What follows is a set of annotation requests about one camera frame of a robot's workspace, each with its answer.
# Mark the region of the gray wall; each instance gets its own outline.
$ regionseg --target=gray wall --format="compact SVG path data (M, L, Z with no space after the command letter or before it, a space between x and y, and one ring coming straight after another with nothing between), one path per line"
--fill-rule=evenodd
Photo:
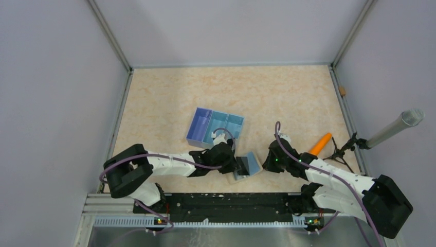
M133 67L330 63L366 0L96 0Z
M0 2L0 246L71 246L126 71L83 0Z
M417 127L366 151L372 175L397 182L414 206L403 228L408 246L434 246L436 235L436 1L378 1L338 68L361 137L401 111L421 108Z

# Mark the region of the orange marker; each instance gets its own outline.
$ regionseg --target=orange marker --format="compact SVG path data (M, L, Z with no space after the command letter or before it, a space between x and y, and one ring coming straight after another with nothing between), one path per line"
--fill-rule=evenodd
M315 156L319 155L321 150L327 145L327 143L332 138L332 134L329 132L325 134L321 140L309 151L310 154L313 154Z

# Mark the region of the light blue compartment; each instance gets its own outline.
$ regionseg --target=light blue compartment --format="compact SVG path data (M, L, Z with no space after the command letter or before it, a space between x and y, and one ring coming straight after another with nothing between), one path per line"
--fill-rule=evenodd
M189 145L195 147L203 147L203 138L206 133L206 128L212 116L212 110L197 108L192 119L191 127L189 128L186 140Z
M243 117L229 114L225 128L228 129L230 133L233 134L235 139L238 139L242 131L243 123L244 123Z
M212 148L213 147L213 139L212 132L217 128L225 128L228 114L224 112L212 112L212 116L210 117L209 124L206 129L205 136L203 138L203 148ZM216 131L216 135L222 134L224 131L218 130Z

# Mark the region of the blue storage bin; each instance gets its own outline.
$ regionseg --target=blue storage bin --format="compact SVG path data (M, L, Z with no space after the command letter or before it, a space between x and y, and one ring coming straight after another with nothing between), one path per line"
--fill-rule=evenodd
M239 138L242 130L244 118L224 112L213 111L205 108L197 108L192 119L186 140L189 145L199 148L212 148L212 132L217 128L226 128L234 138Z

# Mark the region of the floor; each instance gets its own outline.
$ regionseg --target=floor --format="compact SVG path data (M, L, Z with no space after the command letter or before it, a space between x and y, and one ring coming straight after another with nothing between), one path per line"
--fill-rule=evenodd
M244 116L237 155L253 151L260 163L274 140L277 120L299 152L309 151L327 132L339 145L349 138L324 65L136 69L114 154L136 143L162 153L199 150L185 139L196 107ZM330 141L319 157L332 153ZM359 170L352 152L345 158L354 171ZM289 173L268 171L239 182L231 173L218 171L199 178L161 176L150 180L165 192L295 192L306 182Z

